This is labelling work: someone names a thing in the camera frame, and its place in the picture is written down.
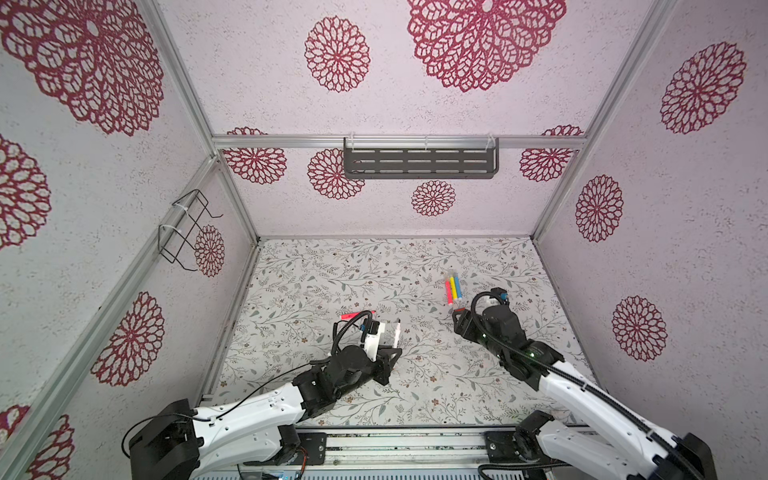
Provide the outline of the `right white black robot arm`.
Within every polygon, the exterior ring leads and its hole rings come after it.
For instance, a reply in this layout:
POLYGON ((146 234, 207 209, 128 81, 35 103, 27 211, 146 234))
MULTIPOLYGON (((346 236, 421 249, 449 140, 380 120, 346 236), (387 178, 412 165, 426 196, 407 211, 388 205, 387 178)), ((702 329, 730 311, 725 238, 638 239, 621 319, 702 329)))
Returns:
POLYGON ((692 433, 678 436, 644 419, 589 382, 562 354, 529 339, 504 300, 476 312, 452 313, 453 328, 486 348, 514 379, 564 406, 592 430, 582 433, 541 410, 516 427, 485 436, 489 471, 519 470, 542 479, 548 469, 574 467, 595 479, 714 479, 710 447, 692 433))

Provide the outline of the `pink highlighter pen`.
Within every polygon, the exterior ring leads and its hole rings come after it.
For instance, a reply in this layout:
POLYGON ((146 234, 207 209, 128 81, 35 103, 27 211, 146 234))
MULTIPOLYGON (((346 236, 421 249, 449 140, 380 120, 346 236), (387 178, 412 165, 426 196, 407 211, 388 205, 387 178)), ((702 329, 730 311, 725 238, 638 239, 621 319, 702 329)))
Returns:
POLYGON ((451 279, 445 280, 444 287, 445 287, 445 293, 446 293, 446 303, 449 306, 453 305, 453 288, 451 286, 451 279))
POLYGON ((376 310, 366 310, 364 312, 353 312, 353 313, 347 313, 347 314, 340 315, 339 320, 340 321, 351 321, 354 318, 356 318, 358 315, 360 315, 362 313, 365 313, 365 312, 369 312, 371 315, 375 315, 376 314, 376 310))

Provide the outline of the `white red marker pen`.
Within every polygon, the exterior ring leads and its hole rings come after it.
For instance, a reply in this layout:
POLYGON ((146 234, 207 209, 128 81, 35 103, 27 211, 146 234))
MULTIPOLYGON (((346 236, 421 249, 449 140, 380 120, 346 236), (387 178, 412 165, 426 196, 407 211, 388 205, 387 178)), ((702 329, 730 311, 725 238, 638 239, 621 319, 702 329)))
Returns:
POLYGON ((394 339, 393 339, 393 342, 392 342, 392 347, 393 348, 399 348, 400 336, 401 336, 401 326, 402 326, 402 323, 401 323, 400 320, 398 320, 395 323, 394 339))

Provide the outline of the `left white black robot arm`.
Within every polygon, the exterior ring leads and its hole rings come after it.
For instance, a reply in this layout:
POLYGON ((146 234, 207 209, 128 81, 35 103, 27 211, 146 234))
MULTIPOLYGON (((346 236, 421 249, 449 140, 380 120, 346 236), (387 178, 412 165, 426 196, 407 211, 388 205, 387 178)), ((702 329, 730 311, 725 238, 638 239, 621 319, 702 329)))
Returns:
POLYGON ((121 442, 134 479, 192 479, 243 462, 281 465, 297 455, 297 424, 332 410, 369 381, 385 386, 402 354, 349 345, 292 381, 241 402, 193 408, 181 399, 131 427, 121 442))

